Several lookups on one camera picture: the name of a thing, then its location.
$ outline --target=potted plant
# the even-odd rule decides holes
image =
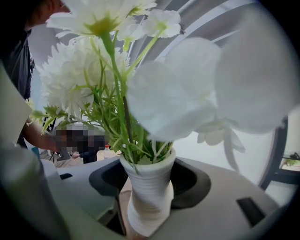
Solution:
[[[122,152],[120,161],[132,183],[129,222],[144,236],[150,236],[170,214],[170,172],[176,157],[173,141],[196,131],[200,143],[223,142],[230,165],[238,170],[233,149],[245,149],[232,128],[260,133],[273,130],[299,103],[295,97],[280,99],[279,105],[278,96],[264,80],[247,84],[241,76],[251,71],[233,70],[237,61],[248,59],[241,49],[239,60],[232,54],[242,38],[223,53],[211,41],[190,38],[175,46],[164,62],[151,61],[136,69],[158,38],[173,37],[181,30],[178,12],[149,10],[156,6],[154,0],[63,2],[70,13],[52,15],[47,26],[63,29],[58,37],[68,33],[80,37],[68,45],[53,46],[48,62],[37,67],[48,106],[45,112],[33,111],[31,117],[47,117],[44,130],[55,118],[64,119],[60,127],[80,121],[104,128],[112,149]],[[137,23],[135,15],[147,15],[147,19]],[[129,44],[145,35],[152,40],[129,64]],[[124,41],[123,51],[115,47],[117,40]],[[272,84],[281,85],[276,77]],[[295,91],[297,86],[293,86],[283,88]],[[262,98],[257,97],[251,100],[251,107],[258,108],[255,114],[244,111],[249,93],[258,89],[274,101],[261,111]],[[272,107],[280,109],[274,112]]]

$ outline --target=vase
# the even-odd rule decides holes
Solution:
[[[142,236],[151,236],[170,215],[174,198],[170,175],[175,158],[176,152],[172,149],[164,160],[151,165],[135,165],[135,169],[123,156],[120,157],[132,185],[128,220]]]

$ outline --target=bottle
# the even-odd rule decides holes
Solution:
[[[103,157],[104,157],[104,159],[111,157],[111,150],[109,149],[109,145],[105,145]]]

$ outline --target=black shirt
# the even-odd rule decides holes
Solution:
[[[24,31],[15,47],[2,56],[7,75],[24,100],[30,98],[30,83],[34,68],[34,61],[30,57],[27,40],[30,33],[31,31]],[[19,136],[18,143],[22,147],[26,147],[22,133]]]

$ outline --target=person's hand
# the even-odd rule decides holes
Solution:
[[[78,152],[74,152],[72,155],[72,158],[78,158],[80,156],[80,154]]]

